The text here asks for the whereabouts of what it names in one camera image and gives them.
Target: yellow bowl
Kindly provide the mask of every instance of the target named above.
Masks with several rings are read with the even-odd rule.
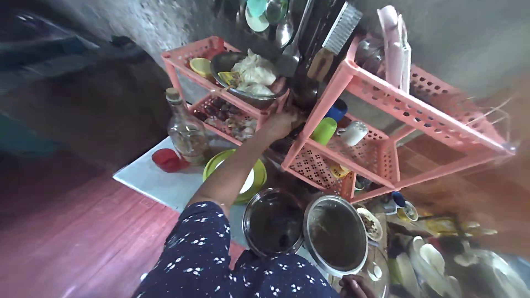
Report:
[[[405,208],[409,209],[412,213],[412,216],[407,215],[405,212]],[[406,221],[406,222],[415,222],[418,220],[418,211],[416,210],[416,207],[409,202],[405,202],[405,207],[397,209],[397,216],[399,219]]]
[[[206,58],[193,58],[190,60],[190,67],[202,77],[211,76],[210,60]]]

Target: hand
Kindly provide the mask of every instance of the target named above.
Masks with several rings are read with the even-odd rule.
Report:
[[[272,115],[258,130],[271,141],[286,137],[293,129],[302,124],[294,112],[281,112]]]
[[[366,285],[362,276],[345,275],[339,285],[342,287],[341,298],[376,298],[374,291]]]

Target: blue cup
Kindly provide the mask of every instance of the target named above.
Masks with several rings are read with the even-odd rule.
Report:
[[[346,103],[341,99],[337,99],[324,117],[329,117],[335,120],[336,122],[339,122],[344,118],[344,115],[346,115],[347,111],[348,106],[346,105]]]

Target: glass bottle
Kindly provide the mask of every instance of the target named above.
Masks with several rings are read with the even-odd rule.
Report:
[[[166,99],[173,112],[167,126],[173,145],[191,165],[205,164],[209,158],[210,146],[204,125],[190,114],[177,89],[167,88]]]

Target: green cup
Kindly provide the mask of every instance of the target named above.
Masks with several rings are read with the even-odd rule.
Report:
[[[325,146],[335,134],[335,130],[337,122],[333,118],[326,117],[320,121],[309,138]]]

